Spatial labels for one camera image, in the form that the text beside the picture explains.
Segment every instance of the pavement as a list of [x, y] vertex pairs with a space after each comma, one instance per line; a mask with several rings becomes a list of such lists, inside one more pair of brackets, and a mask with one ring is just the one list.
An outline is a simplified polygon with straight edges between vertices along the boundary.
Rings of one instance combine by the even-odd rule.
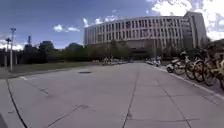
[[[29, 128], [224, 126], [224, 101], [216, 93], [144, 63], [30, 75], [9, 85]], [[5, 80], [0, 103], [8, 128], [23, 128]]]

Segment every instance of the white cloud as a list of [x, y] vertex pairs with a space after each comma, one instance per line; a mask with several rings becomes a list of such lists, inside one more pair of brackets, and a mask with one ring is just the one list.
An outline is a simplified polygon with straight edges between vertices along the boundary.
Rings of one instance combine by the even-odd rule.
[[220, 20], [219, 21], [219, 25], [222, 25], [223, 26], [224, 25], [224, 20]]
[[80, 32], [80, 30], [76, 27], [68, 27], [67, 29], [63, 28], [62, 25], [58, 24], [56, 26], [54, 26], [54, 30], [56, 32]]
[[[0, 49], [7, 48], [7, 42], [5, 40], [0, 40]], [[12, 47], [13, 50], [23, 50], [22, 45], [14, 44]]]
[[207, 36], [212, 39], [224, 38], [224, 30], [217, 30], [217, 25], [224, 25], [224, 20], [216, 24], [219, 16], [224, 17], [223, 0], [201, 0], [194, 3], [193, 1], [191, 3], [191, 0], [146, 0], [146, 2], [149, 6], [154, 3], [152, 11], [162, 16], [183, 16], [189, 10], [200, 12], [204, 17]]
[[67, 31], [80, 32], [80, 30], [78, 28], [75, 28], [75, 27], [68, 27]]
[[58, 25], [54, 26], [54, 30], [56, 32], [62, 32], [63, 31], [63, 27], [62, 27], [62, 25], [58, 24]]
[[103, 23], [103, 21], [101, 20], [101, 18], [95, 19], [95, 24], [101, 24], [101, 23]]
[[88, 27], [89, 26], [88, 20], [86, 18], [83, 18], [83, 22], [84, 22], [84, 27]]
[[209, 32], [207, 32], [207, 35], [212, 40], [219, 40], [219, 39], [222, 39], [224, 37], [224, 32], [209, 31]]
[[191, 3], [187, 0], [164, 0], [158, 1], [152, 10], [162, 16], [183, 16], [191, 8]]
[[111, 15], [111, 16], [106, 16], [104, 21], [105, 22], [109, 22], [109, 21], [115, 21], [118, 19], [118, 16], [115, 16], [115, 15]]
[[112, 13], [116, 13], [116, 12], [117, 12], [117, 10], [116, 10], [116, 9], [112, 10]]
[[146, 2], [149, 2], [149, 3], [153, 3], [155, 2], [156, 0], [145, 0]]

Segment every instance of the sky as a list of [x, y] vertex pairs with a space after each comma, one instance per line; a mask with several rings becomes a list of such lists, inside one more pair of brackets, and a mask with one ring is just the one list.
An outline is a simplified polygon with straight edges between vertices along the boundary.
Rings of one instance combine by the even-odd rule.
[[50, 40], [56, 48], [83, 44], [84, 27], [139, 16], [183, 16], [201, 12], [207, 35], [224, 37], [223, 0], [0, 0], [0, 48], [16, 28], [15, 49]]

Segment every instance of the street lamp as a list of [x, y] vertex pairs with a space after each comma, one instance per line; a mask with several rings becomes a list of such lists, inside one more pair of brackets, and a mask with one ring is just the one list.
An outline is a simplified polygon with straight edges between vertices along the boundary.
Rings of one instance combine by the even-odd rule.
[[11, 71], [12, 71], [12, 47], [13, 47], [13, 40], [14, 40], [15, 31], [16, 31], [16, 28], [11, 28], [11, 32], [12, 32], [11, 51], [10, 51], [10, 70]]
[[5, 54], [5, 68], [8, 67], [8, 59], [7, 59], [7, 56], [8, 56], [8, 49], [9, 49], [9, 42], [11, 41], [10, 38], [7, 38], [5, 39], [5, 41], [7, 42], [7, 46], [6, 46], [6, 54]]

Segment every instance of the curved building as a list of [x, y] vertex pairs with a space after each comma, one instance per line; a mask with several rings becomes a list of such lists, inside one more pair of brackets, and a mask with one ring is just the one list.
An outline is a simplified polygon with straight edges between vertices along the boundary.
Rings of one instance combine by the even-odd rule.
[[185, 16], [147, 16], [105, 22], [85, 28], [84, 44], [105, 44], [126, 41], [130, 48], [144, 48], [155, 43], [164, 49], [168, 45], [190, 49], [206, 40], [201, 13], [187, 12]]

